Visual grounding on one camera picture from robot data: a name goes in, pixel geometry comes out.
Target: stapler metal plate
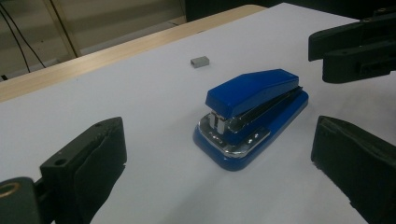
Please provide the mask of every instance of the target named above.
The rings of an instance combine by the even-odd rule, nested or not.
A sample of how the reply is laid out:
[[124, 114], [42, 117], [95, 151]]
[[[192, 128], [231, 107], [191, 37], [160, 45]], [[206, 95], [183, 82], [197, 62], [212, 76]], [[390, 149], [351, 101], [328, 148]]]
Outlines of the stapler metal plate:
[[210, 90], [213, 109], [198, 123], [195, 143], [226, 170], [245, 168], [305, 108], [299, 78], [281, 69], [244, 74]]

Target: white tabletop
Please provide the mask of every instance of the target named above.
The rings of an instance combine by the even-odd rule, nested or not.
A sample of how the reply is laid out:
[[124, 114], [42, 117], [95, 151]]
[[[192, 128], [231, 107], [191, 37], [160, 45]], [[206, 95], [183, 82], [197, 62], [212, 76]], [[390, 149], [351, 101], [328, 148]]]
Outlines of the white tabletop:
[[[308, 37], [353, 22], [281, 4], [0, 104], [0, 180], [38, 167], [88, 127], [121, 116], [128, 163], [92, 223], [364, 223], [310, 160], [319, 115], [396, 145], [396, 78], [321, 80]], [[210, 65], [194, 69], [190, 59]], [[253, 163], [217, 166], [192, 141], [206, 92], [238, 75], [282, 68], [300, 77], [307, 108]]]

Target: small gray object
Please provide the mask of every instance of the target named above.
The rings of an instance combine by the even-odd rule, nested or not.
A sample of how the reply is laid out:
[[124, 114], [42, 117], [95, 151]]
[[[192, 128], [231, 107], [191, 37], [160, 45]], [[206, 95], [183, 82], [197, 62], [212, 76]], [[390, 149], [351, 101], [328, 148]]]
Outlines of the small gray object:
[[206, 56], [200, 57], [200, 58], [196, 58], [196, 59], [191, 59], [191, 65], [194, 68], [207, 66], [207, 65], [209, 65], [209, 59]]

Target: wall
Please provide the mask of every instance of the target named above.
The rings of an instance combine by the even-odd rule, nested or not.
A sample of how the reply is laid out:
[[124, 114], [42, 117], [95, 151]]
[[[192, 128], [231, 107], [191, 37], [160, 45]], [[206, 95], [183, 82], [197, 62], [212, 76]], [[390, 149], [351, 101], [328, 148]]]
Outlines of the wall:
[[[0, 0], [0, 3], [47, 65], [75, 57], [65, 44], [54, 8], [79, 55], [82, 49], [183, 15], [178, 0]], [[21, 44], [28, 63], [40, 69], [35, 55]], [[23, 74], [25, 67], [18, 45], [0, 17], [0, 76]]]

